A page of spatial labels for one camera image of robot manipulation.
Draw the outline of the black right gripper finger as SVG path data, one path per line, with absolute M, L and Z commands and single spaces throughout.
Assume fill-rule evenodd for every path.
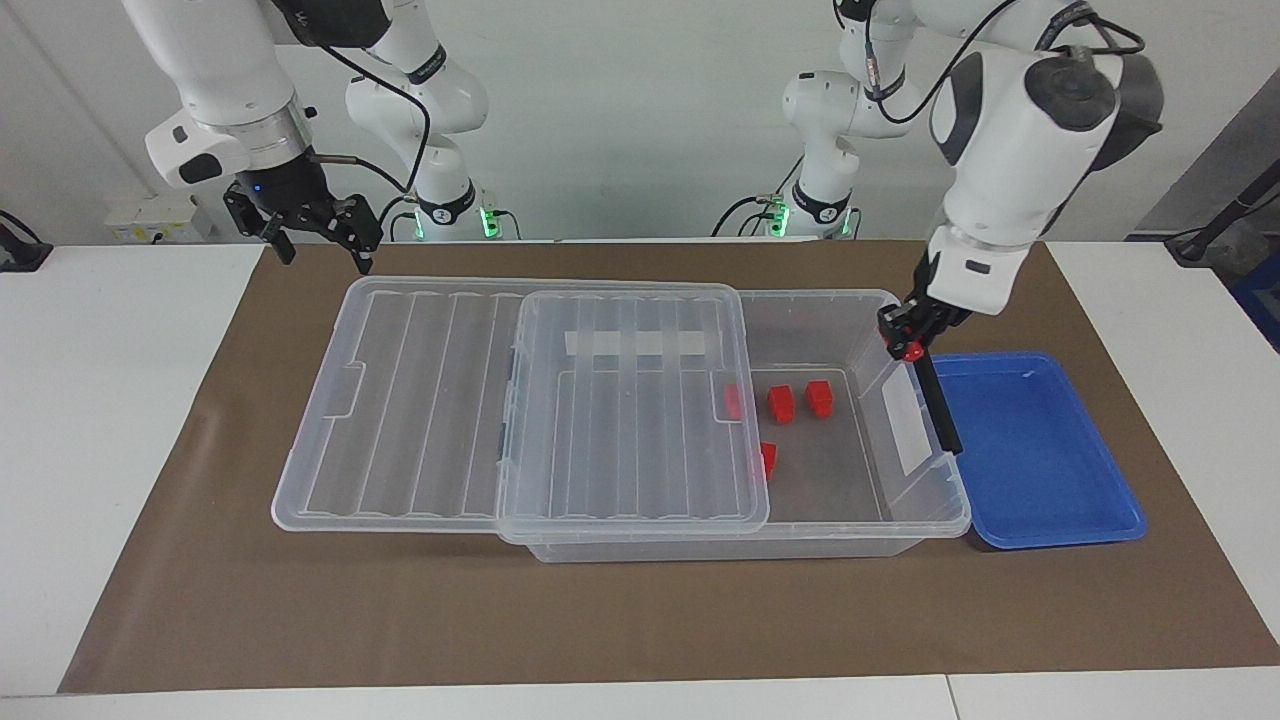
M 243 237 L 256 238 L 270 246 L 282 264 L 293 263 L 296 249 L 285 232 L 285 218 L 282 214 L 265 217 L 241 186 L 229 186 L 223 193 L 223 202 Z
M 349 254 L 356 270 L 369 275 L 374 254 L 384 232 L 367 199 L 361 193 L 335 199 L 330 204 L 332 219 L 326 222 L 326 240 Z

